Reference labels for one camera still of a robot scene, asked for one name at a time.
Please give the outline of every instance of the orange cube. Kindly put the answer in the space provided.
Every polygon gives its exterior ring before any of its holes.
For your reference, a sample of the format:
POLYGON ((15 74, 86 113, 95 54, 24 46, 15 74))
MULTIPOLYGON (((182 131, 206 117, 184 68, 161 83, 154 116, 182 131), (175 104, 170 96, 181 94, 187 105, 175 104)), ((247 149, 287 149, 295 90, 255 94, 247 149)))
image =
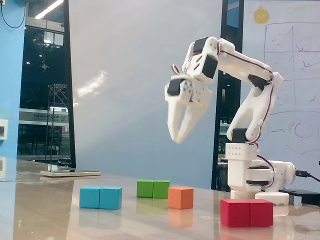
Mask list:
POLYGON ((168 207, 172 209, 192 209, 194 207, 194 189, 184 186, 169 187, 168 207))

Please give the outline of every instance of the blue cube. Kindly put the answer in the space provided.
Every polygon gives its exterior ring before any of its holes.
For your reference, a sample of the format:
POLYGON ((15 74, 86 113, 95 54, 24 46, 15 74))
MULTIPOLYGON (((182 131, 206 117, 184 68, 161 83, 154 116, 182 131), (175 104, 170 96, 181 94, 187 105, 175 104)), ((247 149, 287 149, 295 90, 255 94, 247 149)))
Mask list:
POLYGON ((122 187, 106 186, 100 188, 100 209, 120 209, 122 206, 122 187))
POLYGON ((98 209, 100 186, 84 186, 80 189, 80 208, 98 209))

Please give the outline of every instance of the whiteboard drawing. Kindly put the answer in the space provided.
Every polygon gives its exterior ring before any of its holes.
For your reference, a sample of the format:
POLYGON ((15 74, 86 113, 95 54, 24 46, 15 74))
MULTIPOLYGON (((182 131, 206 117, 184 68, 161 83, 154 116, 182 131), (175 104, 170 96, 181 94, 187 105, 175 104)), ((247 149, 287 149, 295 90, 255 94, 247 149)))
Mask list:
POLYGON ((319 159, 320 22, 267 24, 263 57, 285 82, 261 141, 319 159))

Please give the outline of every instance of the whiteboard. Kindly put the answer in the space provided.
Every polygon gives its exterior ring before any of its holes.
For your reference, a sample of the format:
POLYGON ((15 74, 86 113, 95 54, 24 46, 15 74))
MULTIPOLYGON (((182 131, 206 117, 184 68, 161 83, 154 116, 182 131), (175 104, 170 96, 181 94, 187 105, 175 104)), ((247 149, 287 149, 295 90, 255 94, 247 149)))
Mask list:
POLYGON ((222 0, 87 2, 69 0, 77 168, 209 189, 216 97, 177 144, 164 91, 190 43, 220 37, 222 0))
MULTIPOLYGON (((268 64, 285 80, 260 138, 260 153, 268 160, 292 162, 316 177, 320 177, 319 9, 320 1, 246 0, 243 19, 243 53, 268 64)), ((241 85, 241 101, 250 88, 241 85)), ((320 192, 320 183, 297 177, 289 188, 320 192)))

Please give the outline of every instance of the glossy table surface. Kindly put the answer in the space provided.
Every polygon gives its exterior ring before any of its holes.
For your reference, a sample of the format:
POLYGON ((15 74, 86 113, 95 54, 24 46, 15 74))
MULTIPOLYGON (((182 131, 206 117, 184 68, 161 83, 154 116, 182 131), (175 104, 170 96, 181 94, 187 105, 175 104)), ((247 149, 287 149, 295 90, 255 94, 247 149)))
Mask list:
POLYGON ((135 178, 41 177, 38 171, 47 167, 20 161, 18 181, 0 182, 0 240, 320 239, 318 206, 276 206, 273 227, 228 228, 220 224, 220 200, 230 197, 227 192, 195 188, 193 209, 168 209, 167 199, 137 198, 135 178), (122 208, 79 208, 82 186, 123 187, 122 208))

